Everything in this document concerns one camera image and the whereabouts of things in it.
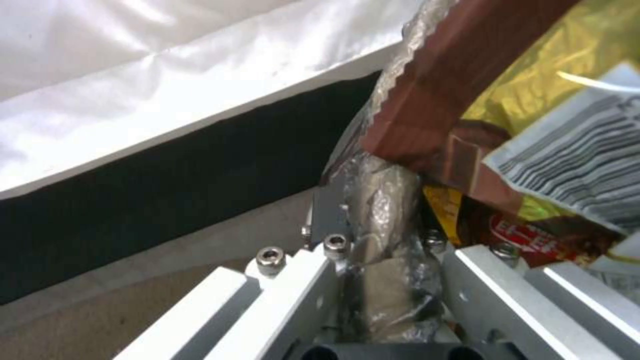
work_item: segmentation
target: plastic wrapper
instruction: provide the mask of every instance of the plastic wrapper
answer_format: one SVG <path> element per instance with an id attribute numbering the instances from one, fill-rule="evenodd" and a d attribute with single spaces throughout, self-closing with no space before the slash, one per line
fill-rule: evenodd
<path id="1" fill-rule="evenodd" d="M 633 0 L 574 6 L 476 99 L 429 176 L 562 238 L 590 238 L 583 218 L 636 230 L 639 17 Z"/>
<path id="2" fill-rule="evenodd" d="M 351 150 L 340 169 L 346 172 L 354 237 L 340 307 L 341 340 L 431 341 L 442 314 L 440 267 L 418 236 L 420 179 L 357 144 Z"/>

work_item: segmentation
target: bolt head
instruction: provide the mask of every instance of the bolt head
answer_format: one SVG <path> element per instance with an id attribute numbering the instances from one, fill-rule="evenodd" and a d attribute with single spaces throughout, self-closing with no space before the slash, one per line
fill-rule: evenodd
<path id="1" fill-rule="evenodd" d="M 436 229 L 428 229 L 424 237 L 424 245 L 434 254 L 439 254 L 447 249 L 447 238 Z"/>
<path id="2" fill-rule="evenodd" d="M 284 268 L 287 258 L 284 250 L 279 247 L 269 246 L 258 251 L 255 256 L 255 262 L 258 264 L 260 274 L 275 276 Z"/>
<path id="3" fill-rule="evenodd" d="M 489 246 L 489 249 L 491 250 L 493 255 L 496 255 L 500 260 L 502 260 L 510 267 L 514 268 L 518 264 L 518 260 L 520 259 L 520 248 L 513 245 L 512 243 L 495 243 Z"/>
<path id="4" fill-rule="evenodd" d="M 342 234 L 331 234 L 324 238 L 324 254 L 332 260 L 342 260 L 349 254 L 351 242 Z"/>
<path id="5" fill-rule="evenodd" d="M 307 239 L 311 237 L 311 225 L 304 225 L 301 229 L 300 229 L 300 234 L 302 234 L 302 237 Z"/>

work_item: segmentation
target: brown wrapper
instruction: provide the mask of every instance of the brown wrapper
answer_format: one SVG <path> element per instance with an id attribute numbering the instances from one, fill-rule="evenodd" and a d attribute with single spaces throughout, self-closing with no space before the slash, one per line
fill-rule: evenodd
<path id="1" fill-rule="evenodd" d="M 577 0 L 462 0 L 396 79 L 362 145 L 424 172 L 480 93 Z"/>

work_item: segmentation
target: white cloth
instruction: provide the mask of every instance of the white cloth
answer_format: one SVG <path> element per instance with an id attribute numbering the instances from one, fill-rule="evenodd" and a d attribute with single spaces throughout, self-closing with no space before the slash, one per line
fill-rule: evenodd
<path id="1" fill-rule="evenodd" d="M 381 69 L 420 2 L 0 2 L 0 199 Z"/>

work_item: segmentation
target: black strip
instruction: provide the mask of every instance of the black strip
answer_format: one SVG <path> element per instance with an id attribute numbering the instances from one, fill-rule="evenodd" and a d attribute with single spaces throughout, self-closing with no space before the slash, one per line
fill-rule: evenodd
<path id="1" fill-rule="evenodd" d="M 314 186 L 377 77 L 263 106 L 0 201 L 0 304 Z"/>

